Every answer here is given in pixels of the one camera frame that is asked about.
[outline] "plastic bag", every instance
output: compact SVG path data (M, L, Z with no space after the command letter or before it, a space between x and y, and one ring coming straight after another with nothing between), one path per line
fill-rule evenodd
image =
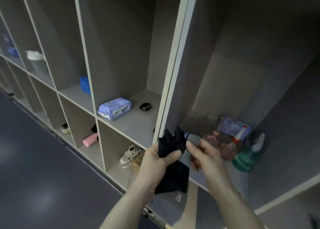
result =
M88 77L80 77L80 85L83 92L91 95Z

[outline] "white sneaker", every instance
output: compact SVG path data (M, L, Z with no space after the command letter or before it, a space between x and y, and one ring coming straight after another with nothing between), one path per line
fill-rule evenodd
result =
M136 144L132 144L128 150L124 153L120 162L122 164L127 164L130 160L132 160L136 155L139 154L143 149Z

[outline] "white bottle cap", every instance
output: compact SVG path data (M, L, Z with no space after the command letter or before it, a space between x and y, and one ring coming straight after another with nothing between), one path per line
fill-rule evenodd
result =
M26 51L26 55L32 61L43 60L43 55L38 51Z
M264 142L265 135L262 133L259 138L256 140L256 144L252 145L251 150L253 152L259 152L262 148Z

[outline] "shoe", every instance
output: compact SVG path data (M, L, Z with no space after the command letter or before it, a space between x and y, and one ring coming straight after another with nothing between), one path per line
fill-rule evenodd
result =
M130 160L132 160L136 155L139 154L143 149L136 144L132 144L128 150L124 153L120 162L122 164L127 164Z
M70 128L68 126L67 123L63 124L62 125L62 128L61 128L62 132L65 133L65 134L69 134L70 133Z

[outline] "gray floor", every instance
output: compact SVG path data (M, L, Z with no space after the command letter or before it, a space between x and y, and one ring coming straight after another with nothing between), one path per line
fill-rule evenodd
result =
M121 194L0 94L0 228L99 228ZM159 228L141 217L140 229Z

